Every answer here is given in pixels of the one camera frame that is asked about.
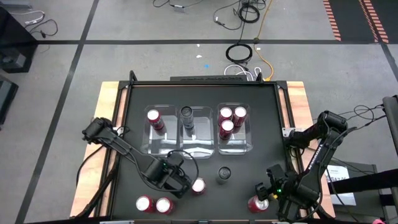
soda can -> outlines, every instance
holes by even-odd
[[[231,108],[222,108],[220,110],[220,114],[218,115],[218,125],[221,126],[223,121],[232,119],[232,110]]]
[[[137,199],[136,207],[142,212],[155,212],[155,200],[146,195],[143,195]]]
[[[228,140],[232,135],[233,129],[234,129],[234,123],[232,123],[232,121],[230,120],[223,121],[220,127],[220,133],[219,133],[220,138],[222,140]]]
[[[164,127],[164,122],[159,111],[150,110],[147,114],[147,117],[150,125],[154,127],[155,130],[160,130]]]
[[[167,197],[162,197],[156,202],[156,209],[158,212],[164,215],[168,215],[173,211],[174,203],[173,201],[171,201],[171,199]]]
[[[246,114],[246,109],[244,109],[242,106],[235,108],[235,113],[232,117],[232,122],[234,123],[235,127],[240,127],[244,124]]]
[[[221,167],[217,172],[216,181],[218,184],[225,184],[231,177],[231,169],[228,167]]]
[[[248,201],[248,208],[252,213],[264,212],[268,208],[268,200],[260,201],[257,195],[253,196]]]
[[[193,111],[192,108],[189,106],[184,106],[181,109],[181,119],[184,128],[191,129],[193,128]]]
[[[206,190],[205,181],[202,178],[198,177],[195,183],[193,183],[192,185],[192,193],[194,195],[201,195],[205,193],[205,190]]]

white sign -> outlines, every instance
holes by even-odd
[[[348,169],[346,167],[328,165],[328,170],[330,177],[328,177],[328,172],[325,172],[328,183],[330,182],[330,179],[332,182],[349,179]],[[345,205],[356,205],[354,193],[338,194],[338,196]],[[341,205],[336,195],[331,195],[331,202],[334,205]]]

black metal frame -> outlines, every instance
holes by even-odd
[[[118,94],[116,97],[116,104],[114,108],[114,113],[113,113],[113,120],[112,122],[116,124],[116,120],[118,117],[119,109],[120,109],[120,102],[121,102],[121,95],[123,90],[127,89],[127,95],[126,95],[126,100],[124,104],[124,111],[123,111],[123,118],[122,118],[122,126],[126,124],[126,114],[128,111],[128,105],[130,103],[130,97],[131,97],[131,91],[134,88],[134,86],[172,86],[172,85],[226,85],[226,86],[231,86],[231,85],[249,85],[249,86],[258,86],[258,85],[274,85],[275,86],[275,97],[277,98],[277,108],[279,111],[279,121],[280,121],[280,126],[285,127],[284,124],[284,116],[282,113],[282,106],[281,106],[281,99],[279,97],[279,88],[281,88],[284,92],[284,100],[286,104],[286,109],[287,109],[287,114],[288,114],[288,119],[289,119],[289,124],[290,127],[293,128],[295,126],[294,123],[294,118],[293,118],[293,111],[292,107],[290,104],[290,98],[289,98],[289,92],[287,89],[287,82],[286,81],[279,81],[279,82],[264,82],[261,75],[259,75],[260,78],[256,80],[256,82],[231,82],[231,81],[223,81],[223,82],[207,82],[207,81],[182,81],[182,82],[148,82],[148,81],[137,81],[137,78],[134,74],[134,72],[130,72],[130,80],[129,81],[120,81],[119,86],[118,86]],[[302,172],[304,170],[303,164],[302,164],[302,158],[300,155],[300,152],[297,153],[297,163],[298,163],[298,169],[299,172]],[[109,167],[109,161],[111,157],[111,150],[107,149],[106,155],[105,155],[105,162],[103,166],[103,171],[101,175],[101,183],[103,183],[104,179],[106,178],[106,175],[108,173],[108,167]],[[117,163],[120,163],[121,157],[119,155],[116,155],[115,161]],[[287,168],[289,168],[289,163],[292,163],[290,153],[287,151],[286,153],[286,162],[287,162]],[[116,174],[115,179],[111,183],[111,189],[109,193],[109,200],[108,200],[108,206],[106,209],[106,215],[108,217],[113,217],[113,206],[114,206],[114,197],[116,195],[116,187],[117,187],[117,182],[119,179],[119,172]],[[96,206],[95,209],[95,215],[98,216],[100,214],[101,210],[101,205],[102,205],[102,200],[100,200]]]

red soda can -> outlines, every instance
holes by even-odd
[[[201,195],[205,193],[205,190],[206,190],[205,181],[202,178],[198,177],[195,183],[193,183],[192,185],[192,193],[194,195]]]
[[[223,140],[228,140],[232,135],[232,130],[234,129],[234,123],[230,120],[225,120],[221,124],[219,136]]]
[[[159,111],[157,110],[150,110],[147,114],[148,121],[155,130],[160,130],[164,127],[164,122],[162,117],[160,116]]]
[[[235,127],[240,127],[243,125],[244,120],[246,119],[246,109],[242,106],[235,108],[234,116],[232,117],[232,122],[234,123]]]
[[[268,208],[268,200],[260,201],[256,195],[249,199],[248,208],[252,213],[264,212]]]
[[[158,212],[164,215],[168,215],[173,211],[174,203],[173,201],[171,201],[171,199],[167,197],[162,197],[156,202],[156,209]]]
[[[231,108],[222,108],[220,110],[220,114],[218,115],[218,125],[221,126],[223,121],[232,119],[232,110]]]
[[[146,195],[143,195],[137,199],[136,207],[142,212],[155,212],[155,200]]]

floor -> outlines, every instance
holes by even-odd
[[[197,0],[173,0],[193,2]],[[53,40],[50,45],[39,45],[29,73],[0,71],[19,85],[0,131],[0,222],[69,217],[86,145],[81,130],[94,114],[101,82],[127,80],[130,70],[139,80],[222,75],[230,64],[227,43],[238,39],[241,30],[223,29],[212,17],[232,2],[204,0],[182,14],[168,6],[154,8],[150,0],[32,1],[35,10],[57,21],[59,32],[46,38]],[[20,22],[31,19],[15,17]],[[231,8],[220,11],[218,19],[229,27],[239,25]],[[246,24],[243,39],[257,36],[259,26]],[[53,28],[48,25],[43,31]],[[35,37],[42,40],[40,34]],[[274,0],[260,39],[278,40],[257,47],[275,68],[273,80],[304,82],[314,118],[324,110],[341,113],[359,104],[378,105],[383,97],[398,93],[398,74],[379,44],[333,42],[322,0]],[[387,47],[397,58],[398,45]],[[245,57],[244,51],[232,54]],[[270,72],[257,55],[248,67]],[[349,125],[364,123],[352,119]],[[398,168],[385,119],[350,134],[335,157],[376,164],[379,171]],[[42,169],[38,161],[44,163]]]

